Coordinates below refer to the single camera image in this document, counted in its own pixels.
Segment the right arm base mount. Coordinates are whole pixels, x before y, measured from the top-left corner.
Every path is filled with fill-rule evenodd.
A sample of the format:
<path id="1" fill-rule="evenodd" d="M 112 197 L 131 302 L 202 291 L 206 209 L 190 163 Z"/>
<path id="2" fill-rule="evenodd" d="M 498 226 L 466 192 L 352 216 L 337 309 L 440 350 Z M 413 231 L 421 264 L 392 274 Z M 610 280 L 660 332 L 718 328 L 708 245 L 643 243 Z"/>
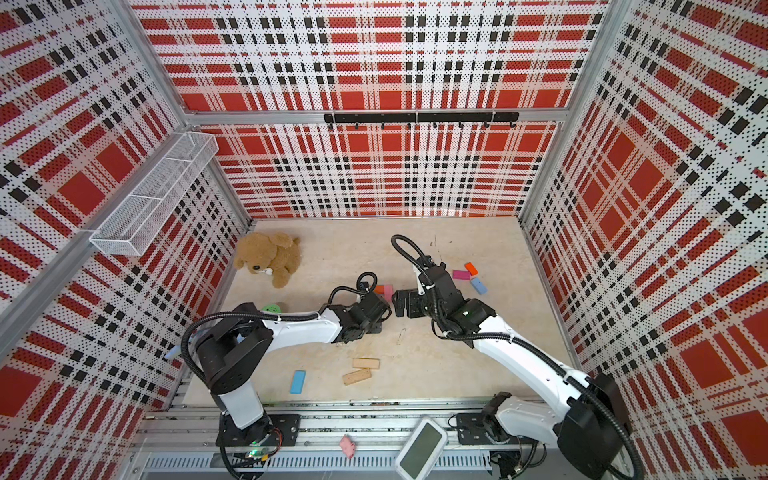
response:
<path id="1" fill-rule="evenodd" d="M 479 413 L 458 413 L 448 420 L 456 431 L 459 443 L 465 446 L 488 446 L 489 474 L 494 479 L 520 479 L 524 473 L 538 467 L 547 456 L 547 449 L 537 457 L 539 443 L 527 437 L 509 435 L 489 416 Z"/>

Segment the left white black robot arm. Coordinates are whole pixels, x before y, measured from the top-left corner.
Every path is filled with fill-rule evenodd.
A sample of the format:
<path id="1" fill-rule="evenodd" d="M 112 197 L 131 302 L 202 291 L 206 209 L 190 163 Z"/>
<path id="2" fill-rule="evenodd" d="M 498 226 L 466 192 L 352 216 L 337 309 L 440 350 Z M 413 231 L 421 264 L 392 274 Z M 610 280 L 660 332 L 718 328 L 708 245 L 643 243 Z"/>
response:
<path id="1" fill-rule="evenodd" d="M 270 420 L 251 377 L 269 353 L 305 344 L 350 343 L 381 331 L 392 313 L 364 272 L 353 287 L 338 286 L 319 310 L 279 315 L 244 303 L 204 316 L 182 335 L 180 356 L 221 411 L 216 445 L 244 447 L 287 434 Z"/>

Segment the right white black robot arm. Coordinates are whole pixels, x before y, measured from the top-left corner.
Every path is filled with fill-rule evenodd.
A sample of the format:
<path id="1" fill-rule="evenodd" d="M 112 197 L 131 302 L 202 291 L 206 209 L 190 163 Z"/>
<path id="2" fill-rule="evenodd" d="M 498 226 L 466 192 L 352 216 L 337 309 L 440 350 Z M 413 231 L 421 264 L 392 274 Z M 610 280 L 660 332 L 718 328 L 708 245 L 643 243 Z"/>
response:
<path id="1" fill-rule="evenodd" d="M 605 474 L 644 478 L 628 408 L 612 376 L 591 376 L 539 349 L 486 303 L 465 298 L 445 265 L 436 264 L 410 238 L 395 234 L 391 244 L 412 265 L 417 281 L 412 291 L 417 301 L 396 301 L 397 316 L 429 318 L 437 338 L 463 343 L 495 360 L 541 398 L 534 404 L 505 392 L 494 396 L 481 417 L 491 441 L 521 436 L 554 443 L 590 479 Z"/>

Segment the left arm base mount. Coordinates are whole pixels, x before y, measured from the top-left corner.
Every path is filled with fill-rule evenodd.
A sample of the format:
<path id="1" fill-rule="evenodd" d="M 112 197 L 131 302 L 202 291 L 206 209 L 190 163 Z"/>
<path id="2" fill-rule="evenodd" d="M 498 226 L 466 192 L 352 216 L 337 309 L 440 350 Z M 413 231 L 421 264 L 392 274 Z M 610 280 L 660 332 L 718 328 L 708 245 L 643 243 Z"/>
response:
<path id="1" fill-rule="evenodd" d="M 216 446 L 219 448 L 224 468 L 233 479 L 258 479 L 261 472 L 246 472 L 245 468 L 266 464 L 282 447 L 296 445 L 301 417 L 298 414 L 265 415 L 254 424 L 238 428 L 232 416 L 222 413 L 219 416 Z M 257 458 L 239 458 L 234 463 L 227 453 L 228 447 L 272 447 Z"/>

